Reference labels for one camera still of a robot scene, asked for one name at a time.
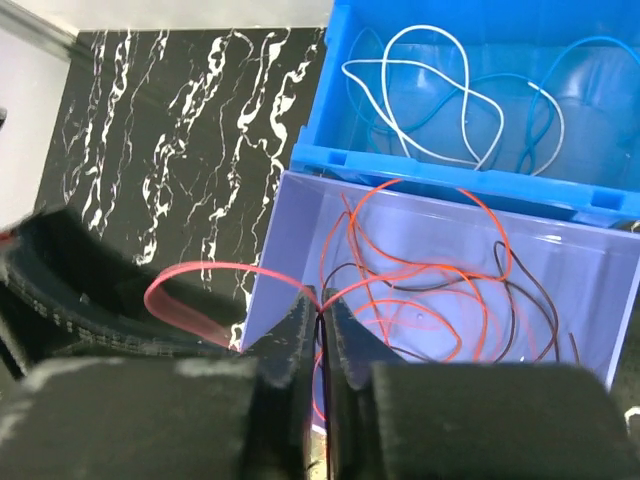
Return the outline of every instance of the black marble surface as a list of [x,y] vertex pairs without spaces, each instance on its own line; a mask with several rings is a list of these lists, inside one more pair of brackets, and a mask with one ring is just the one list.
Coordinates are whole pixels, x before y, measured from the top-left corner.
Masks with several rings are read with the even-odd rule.
[[[87,55],[71,63],[37,207],[71,205],[139,265],[257,265],[278,177],[315,94],[322,35],[81,33]],[[233,273],[190,281],[245,306],[253,285],[252,275]],[[242,327],[238,319],[232,328],[236,345]],[[640,406],[637,312],[613,395],[623,411]]]

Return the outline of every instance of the black cable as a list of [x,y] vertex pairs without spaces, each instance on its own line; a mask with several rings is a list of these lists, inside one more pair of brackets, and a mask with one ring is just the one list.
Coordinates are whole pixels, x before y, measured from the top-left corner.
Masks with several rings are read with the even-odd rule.
[[[504,271],[502,269],[502,265],[500,263],[500,258],[498,255],[498,251],[497,251],[497,247],[498,246],[502,246],[503,248],[506,248],[505,244],[501,241],[497,241],[494,243],[493,245],[493,251],[494,251],[494,258],[496,260],[496,263],[498,265],[498,269],[500,270],[500,274],[501,276],[504,275]],[[509,297],[509,303],[511,306],[511,329],[510,329],[510,334],[509,334],[509,341],[507,342],[507,345],[504,349],[504,351],[498,356],[498,358],[495,360],[495,362],[498,362],[500,360],[502,360],[507,353],[509,352],[512,344],[513,344],[513,340],[515,338],[515,328],[516,328],[516,312],[515,312],[515,302],[513,299],[513,294],[511,292],[511,289],[514,289],[518,292],[520,292],[522,295],[524,295],[529,301],[531,301],[537,308],[538,310],[540,310],[540,312],[542,312],[545,320],[547,321],[547,323],[549,324],[549,328],[551,330],[551,340],[549,341],[549,344],[545,347],[545,349],[541,352],[541,354],[536,358],[535,361],[539,361],[542,360],[547,353],[549,352],[549,350],[553,347],[554,351],[555,351],[555,357],[556,357],[556,361],[560,360],[560,350],[559,350],[559,346],[558,346],[558,329],[559,329],[559,317],[558,317],[558,311],[555,307],[555,304],[553,303],[553,300],[551,299],[551,297],[549,296],[549,294],[547,293],[547,291],[544,289],[544,287],[542,286],[542,284],[533,276],[533,274],[531,272],[529,272],[529,270],[524,266],[523,262],[520,260],[520,258],[515,254],[515,252],[513,250],[510,249],[511,252],[511,256],[514,259],[514,261],[516,262],[516,264],[520,267],[520,269],[524,272],[524,274],[527,276],[527,278],[529,278],[533,284],[536,286],[536,288],[538,290],[540,290],[540,292],[542,293],[542,295],[544,296],[546,302],[549,304],[549,307],[551,308],[551,316],[549,315],[549,313],[547,312],[547,310],[544,308],[544,305],[542,305],[542,303],[540,303],[536,298],[534,298],[534,296],[529,293],[526,289],[524,289],[523,287],[521,287],[520,285],[508,280],[508,279],[504,279],[502,281],[502,283],[505,285],[505,289],[507,290],[507,294]],[[329,284],[331,278],[336,275],[340,270],[342,270],[343,268],[346,267],[356,267],[356,268],[362,268],[364,270],[366,270],[369,274],[377,276],[377,273],[374,272],[373,270],[371,270],[370,268],[363,266],[363,265],[357,265],[353,262],[346,262],[343,263],[342,265],[339,265],[338,267],[336,267],[326,278],[324,285],[323,285],[323,290],[327,288],[327,285]],[[471,281],[479,281],[479,280],[486,280],[483,278],[472,278]],[[434,290],[440,290],[442,288],[445,287],[449,287],[451,285],[455,285],[457,283],[462,283],[462,282],[466,282],[467,280],[463,277],[454,279],[454,280],[450,280],[447,282],[443,282],[437,285],[430,285],[430,286],[426,286],[426,287],[400,287],[397,285],[392,284],[391,282],[387,281],[387,280],[381,280],[385,285],[387,285],[388,287],[400,291],[400,292],[410,292],[410,293],[423,293],[423,292],[429,292],[429,291],[434,291]]]

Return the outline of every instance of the blue plastic box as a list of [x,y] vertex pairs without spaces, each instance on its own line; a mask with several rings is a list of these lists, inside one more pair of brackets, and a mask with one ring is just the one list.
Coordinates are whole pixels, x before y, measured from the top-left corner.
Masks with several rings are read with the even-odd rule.
[[[400,177],[411,180],[403,184],[405,192],[452,201],[465,201],[455,190],[463,187],[494,209],[591,225],[640,218],[640,66],[620,47],[606,42],[581,46],[550,77],[545,88],[559,101],[567,127],[558,159],[541,177],[513,173],[533,97],[524,82],[496,80],[477,87],[502,106],[506,124],[493,170],[475,172],[416,150],[417,158],[406,158],[395,135],[372,134],[362,116],[370,121],[374,111],[351,82],[352,101],[362,116],[356,113],[341,71],[348,59],[381,58],[380,41],[386,44],[402,28],[424,23],[461,41],[472,79],[513,72],[539,82],[564,47],[586,36],[613,36],[637,50],[639,19],[640,2],[634,0],[337,0],[311,117],[294,147],[291,168],[368,186]],[[408,34],[391,58],[420,60],[463,81],[460,54],[433,33]],[[354,66],[353,71],[382,105],[379,65]],[[389,72],[391,102],[401,125],[419,122],[452,90],[415,67],[392,65]],[[437,152],[468,157],[460,106],[457,95],[411,132],[412,138]],[[543,100],[538,102],[536,119],[546,108]],[[495,112],[471,101],[467,120],[471,144],[486,151],[497,129]],[[557,139],[556,118],[538,145],[537,165],[550,156]]]
[[[351,183],[285,172],[271,216],[261,266],[320,289],[320,255],[329,231],[344,211],[341,195],[353,207],[369,190]],[[557,307],[561,361],[574,362],[568,336],[572,333],[581,364],[610,388],[640,281],[640,236],[513,213],[497,212],[497,216],[512,249]],[[365,204],[359,219],[372,241],[389,254],[414,261],[441,259],[491,275],[498,274],[492,245],[500,236],[491,219],[479,207],[385,190]],[[352,261],[345,231],[343,223],[328,249],[325,274]],[[374,270],[398,268],[397,264],[383,261],[370,250],[364,249],[363,253]],[[516,266],[510,279],[543,301],[542,295]],[[355,269],[344,269],[329,286],[344,288],[358,280]],[[442,277],[436,280],[425,275],[408,281],[405,286],[428,285],[441,280]],[[505,293],[495,282],[479,282],[478,287],[495,313],[499,329],[506,333],[510,326],[510,309]],[[384,284],[375,284],[372,290],[375,298],[389,298],[389,287]],[[243,349],[277,324],[297,293],[287,284],[261,275],[257,277],[242,338]],[[394,298],[408,299],[413,295],[394,294]],[[531,350],[538,353],[542,350],[550,339],[550,329],[542,313],[531,302],[518,296],[517,292],[515,295],[521,323],[514,346],[504,360],[531,361]],[[345,298],[352,309],[368,302],[363,289]],[[467,341],[456,360],[470,360],[474,342],[469,339],[478,335],[479,307],[446,295],[413,300],[444,315],[465,335]],[[401,319],[425,326],[433,323],[432,319],[423,317],[426,315],[421,317],[419,311],[405,307]],[[363,312],[359,320],[373,320],[371,311]],[[483,355],[483,361],[490,361],[496,347],[496,323],[492,321],[489,325],[487,355]],[[376,325],[371,324],[370,329],[379,335]],[[421,331],[399,327],[392,330],[392,341],[396,346],[424,352],[437,359],[444,358],[453,345],[451,335],[444,329]],[[545,361],[555,361],[553,353],[549,353]],[[317,398],[320,397],[321,392],[317,391]]]

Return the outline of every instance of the storage container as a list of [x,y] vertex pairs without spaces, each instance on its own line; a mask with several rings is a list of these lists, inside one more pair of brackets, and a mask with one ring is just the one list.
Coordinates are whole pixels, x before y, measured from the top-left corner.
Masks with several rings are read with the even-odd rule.
[[[353,208],[369,190],[360,185],[285,172],[271,216],[261,266],[314,285],[319,290],[322,248],[329,231],[345,210],[341,195]],[[511,248],[542,284],[557,308],[561,361],[575,362],[568,336],[571,333],[582,365],[610,387],[640,278],[640,236],[513,213],[498,212],[497,216]],[[412,261],[448,262],[489,275],[499,274],[492,247],[501,237],[490,217],[477,206],[384,190],[371,197],[358,218],[371,240],[389,254]],[[345,232],[343,222],[327,250],[325,275],[336,266],[353,261]],[[398,268],[397,264],[364,248],[362,241],[360,244],[370,268],[377,271]],[[500,256],[504,264],[504,250],[500,251]],[[543,295],[517,265],[514,264],[509,278],[544,303]],[[357,280],[358,272],[345,268],[329,285],[343,288]],[[442,276],[429,274],[402,284],[424,285],[441,280]],[[489,322],[487,348],[481,357],[481,361],[492,361],[497,342],[505,343],[510,308],[500,284],[478,282],[477,285],[495,315]],[[373,285],[372,292],[376,299],[390,297],[390,289],[384,284]],[[277,324],[296,295],[294,287],[269,277],[257,277],[242,339],[243,349]],[[414,295],[395,294],[394,298],[410,299]],[[524,320],[519,323],[513,348],[505,361],[531,361],[551,338],[550,328],[543,314],[530,301],[515,295],[518,318]],[[368,302],[364,289],[348,294],[346,300],[354,310]],[[481,324],[478,304],[455,295],[422,296],[413,300],[428,305],[451,321],[465,339],[456,361],[472,360],[474,339]],[[423,325],[428,330],[394,326],[394,345],[438,360],[451,351],[452,336],[444,328],[431,328],[436,323],[433,318],[411,307],[403,308],[399,318]],[[359,319],[368,322],[374,317],[368,310]],[[380,336],[377,325],[370,324],[369,328]],[[544,361],[555,361],[553,352]]]
[[[464,201],[463,187],[491,208],[599,226],[640,218],[640,66],[634,56],[607,41],[586,43],[567,54],[544,85],[566,120],[557,160],[539,177],[514,173],[525,147],[527,112],[534,91],[526,82],[496,79],[472,88],[496,100],[505,128],[488,171],[473,171],[412,149],[406,158],[395,134],[372,130],[375,112],[363,91],[341,71],[349,59],[381,58],[382,45],[404,27],[430,24],[457,37],[467,50],[471,79],[510,72],[541,82],[558,55],[587,36],[612,36],[640,47],[640,3],[633,0],[337,0],[325,41],[327,54],[308,126],[293,150],[291,168],[374,186],[400,177],[405,192]],[[445,37],[412,32],[390,58],[430,64],[463,82],[460,53]],[[380,66],[349,67],[365,81],[384,109]],[[462,95],[455,95],[428,122],[421,120],[452,91],[426,70],[390,65],[389,95],[409,135],[448,156],[472,160],[462,142]],[[548,108],[536,104],[534,133]],[[471,99],[469,142],[485,152],[495,136],[494,110]],[[377,126],[384,126],[378,121]],[[557,115],[536,148],[536,166],[555,149]],[[528,160],[523,172],[527,171]]]

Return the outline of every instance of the plastic bin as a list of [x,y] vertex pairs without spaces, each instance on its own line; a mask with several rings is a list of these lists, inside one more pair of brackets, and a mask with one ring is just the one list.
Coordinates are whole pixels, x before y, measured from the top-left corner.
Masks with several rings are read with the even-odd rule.
[[[360,185],[285,172],[261,266],[319,289],[321,250],[330,229],[344,211],[341,194],[355,206],[369,190]],[[561,361],[574,361],[568,337],[572,333],[582,365],[610,387],[640,279],[640,236],[513,213],[498,213],[498,217],[512,249],[555,303],[559,314]],[[479,207],[387,190],[370,199],[359,219],[372,241],[387,253],[416,261],[448,259],[462,267],[472,266],[490,275],[498,274],[492,246],[500,236],[491,219]],[[343,223],[328,249],[326,273],[352,261],[345,231]],[[397,268],[366,249],[364,255],[374,270]],[[412,279],[410,283],[437,283],[436,276],[431,275],[431,278],[425,275]],[[340,288],[359,278],[352,268],[343,269],[334,279],[331,286]],[[542,299],[516,266],[510,279],[535,298]],[[490,361],[490,352],[496,347],[497,339],[500,337],[504,342],[502,335],[510,326],[510,308],[500,285],[479,282],[478,287],[495,314],[490,322],[487,353],[481,358]],[[372,289],[376,298],[389,297],[389,287],[384,284],[374,285]],[[242,339],[243,348],[258,340],[286,314],[296,294],[294,287],[258,276]],[[405,298],[414,295],[405,294]],[[362,289],[349,294],[346,300],[352,309],[368,301]],[[444,315],[464,332],[467,340],[477,338],[481,319],[477,304],[446,295],[420,297],[414,301],[424,302]],[[517,295],[516,301],[519,318],[524,320],[505,361],[530,361],[535,353],[533,349],[542,350],[549,341],[550,329],[543,314],[531,302],[525,302]],[[401,318],[412,322],[415,318],[416,323],[425,326],[433,324],[411,307],[404,308]],[[373,317],[369,311],[359,319],[367,321]],[[379,334],[376,325],[370,328]],[[428,352],[437,359],[443,358],[453,345],[453,339],[445,329],[420,331],[398,327],[392,330],[392,340],[397,346]],[[472,346],[472,342],[468,342],[456,360],[470,360]],[[555,361],[553,357],[550,353],[545,361]]]
[[[478,85],[505,112],[505,130],[493,170],[418,155],[403,156],[395,134],[370,133],[357,115],[341,71],[348,59],[381,58],[383,44],[402,28],[431,24],[456,36],[467,49],[471,78],[513,72],[540,82],[558,54],[572,42],[609,35],[640,47],[640,3],[632,0],[338,0],[326,33],[327,55],[308,126],[292,155],[291,168],[323,173],[373,186],[401,177],[408,193],[463,201],[455,191],[478,193],[491,208],[598,226],[640,218],[640,66],[633,57],[606,42],[573,50],[545,88],[558,100],[566,118],[566,136],[555,163],[540,177],[516,174],[525,145],[525,124],[533,90],[524,82],[495,80]],[[462,82],[460,54],[452,43],[429,32],[413,32],[393,48],[390,58],[433,65]],[[354,66],[380,105],[380,66]],[[418,122],[452,87],[415,67],[389,66],[389,92],[400,125]],[[351,82],[353,102],[366,119],[375,112],[362,89]],[[412,131],[415,140],[442,154],[471,157],[460,127],[461,95],[427,124]],[[547,106],[540,100],[536,127]],[[485,152],[495,136],[497,115],[470,101],[467,132],[476,151]],[[536,150],[541,165],[558,139],[557,116]]]

